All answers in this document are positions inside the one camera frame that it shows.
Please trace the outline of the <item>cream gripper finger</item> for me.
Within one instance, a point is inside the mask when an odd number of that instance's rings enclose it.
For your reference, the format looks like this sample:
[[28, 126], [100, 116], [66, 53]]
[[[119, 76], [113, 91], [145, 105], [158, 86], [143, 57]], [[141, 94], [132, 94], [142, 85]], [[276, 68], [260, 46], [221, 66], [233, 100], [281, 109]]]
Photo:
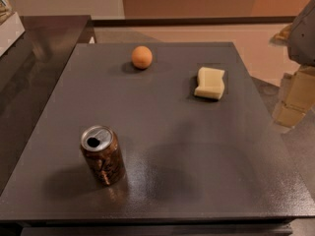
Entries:
[[305, 115], [305, 109], [286, 105], [282, 101], [276, 104], [272, 114], [276, 123], [289, 128], [296, 126]]
[[300, 66], [293, 75], [284, 73], [279, 99], [289, 108], [307, 112], [315, 104], [315, 68]]

